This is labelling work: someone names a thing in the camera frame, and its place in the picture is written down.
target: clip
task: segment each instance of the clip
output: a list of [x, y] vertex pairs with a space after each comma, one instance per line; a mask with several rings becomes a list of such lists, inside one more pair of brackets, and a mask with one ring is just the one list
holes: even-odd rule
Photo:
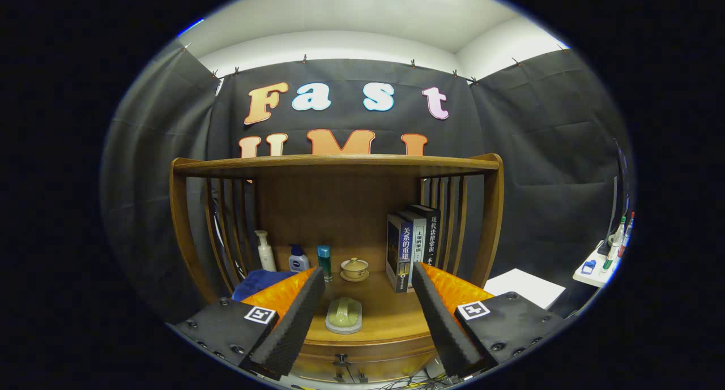
[[582, 264], [582, 274], [591, 274], [592, 271], [594, 271], [594, 267], [596, 266], [596, 260], [593, 259], [591, 261], [587, 261]]

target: wooden shelf top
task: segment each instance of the wooden shelf top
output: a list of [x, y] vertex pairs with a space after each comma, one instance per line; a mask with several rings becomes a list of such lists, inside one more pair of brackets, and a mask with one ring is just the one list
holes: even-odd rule
[[477, 175], [498, 170], [495, 160], [407, 155], [282, 155], [189, 161], [174, 164], [174, 173], [200, 178], [306, 178], [325, 176], [414, 177]]
[[[362, 329], [349, 335], [332, 333], [325, 326], [330, 303], [340, 297], [352, 298], [362, 305]], [[355, 346], [390, 343], [430, 336], [423, 310], [414, 292], [395, 294], [385, 272], [371, 272], [365, 281], [349, 282], [340, 273], [326, 282], [306, 344]]]

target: white bottle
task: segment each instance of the white bottle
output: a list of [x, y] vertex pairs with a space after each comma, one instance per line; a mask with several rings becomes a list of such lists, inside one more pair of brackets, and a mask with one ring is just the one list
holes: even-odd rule
[[292, 255], [289, 256], [289, 270], [302, 272], [310, 269], [310, 259], [302, 253], [300, 244], [290, 244], [290, 246], [292, 246]]
[[267, 232], [264, 230], [255, 230], [254, 234], [259, 238], [259, 261], [262, 262], [262, 268], [266, 271], [276, 272], [277, 267], [274, 264], [274, 256], [272, 256], [272, 247], [267, 244]]

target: black curtain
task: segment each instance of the black curtain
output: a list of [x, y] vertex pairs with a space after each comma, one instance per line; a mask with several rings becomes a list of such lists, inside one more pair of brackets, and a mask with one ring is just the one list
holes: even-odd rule
[[[101, 211], [109, 241], [142, 300], [171, 323], [188, 318], [204, 302], [174, 236], [170, 164], [178, 156], [206, 159], [218, 83], [178, 41], [171, 42], [120, 102], [101, 160]], [[190, 179], [192, 228], [204, 231], [194, 238], [202, 262], [212, 269], [201, 193], [202, 184]]]
[[500, 70], [471, 93], [484, 140], [505, 168], [491, 277], [518, 268], [566, 287], [551, 309], [566, 317], [595, 290], [572, 274], [606, 235], [614, 177], [621, 179], [617, 143], [631, 155], [624, 122], [572, 50]]
[[[282, 82], [288, 90], [280, 94], [277, 107], [267, 107], [271, 117], [245, 125], [249, 91]], [[372, 82], [394, 88], [394, 106], [388, 111], [363, 106], [363, 87]], [[328, 85], [331, 106], [294, 109], [297, 89], [308, 83]], [[268, 156], [265, 139], [275, 132], [288, 135], [285, 155], [311, 153], [306, 133], [314, 129], [331, 130], [341, 146], [354, 130], [372, 130], [376, 137], [371, 153], [404, 155], [400, 137], [406, 133], [428, 138], [425, 155], [499, 153], [505, 165], [505, 204], [491, 276], [519, 268], [566, 287], [552, 308], [562, 316], [593, 292], [593, 287], [573, 281], [572, 273], [607, 228], [613, 178], [619, 173], [613, 137], [624, 155], [632, 151], [613, 102], [571, 50], [526, 60], [471, 86], [464, 78], [429, 68], [349, 59], [252, 68], [226, 76], [215, 96], [218, 84], [173, 42], [127, 92], [104, 152], [101, 201], [109, 238], [130, 281], [166, 321], [187, 318], [204, 304], [174, 237], [168, 200], [171, 161], [178, 156], [238, 158], [238, 141], [251, 136], [262, 139], [257, 156]], [[442, 107], [448, 118], [435, 119], [428, 111], [422, 90], [431, 87], [446, 95]], [[217, 197], [216, 184], [212, 186]], [[472, 177], [459, 269], [464, 278], [471, 274], [479, 246], [482, 189], [482, 177]], [[201, 179], [190, 178], [192, 231], [202, 266], [223, 295], [226, 288], [211, 253], [202, 191]], [[251, 219], [253, 199], [247, 203]], [[248, 225], [254, 251], [256, 239]]]

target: blue cloth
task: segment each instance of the blue cloth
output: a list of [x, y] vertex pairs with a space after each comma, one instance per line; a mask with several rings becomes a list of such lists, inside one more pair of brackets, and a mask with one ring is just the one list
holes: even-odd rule
[[266, 269], [255, 269], [254, 271], [249, 272], [244, 281], [239, 282], [239, 284], [234, 288], [234, 294], [232, 294], [231, 299], [233, 301], [242, 301], [267, 287], [277, 284], [277, 282], [280, 282], [287, 277], [294, 276], [295, 274], [297, 274], [297, 272], [272, 272], [266, 271]]

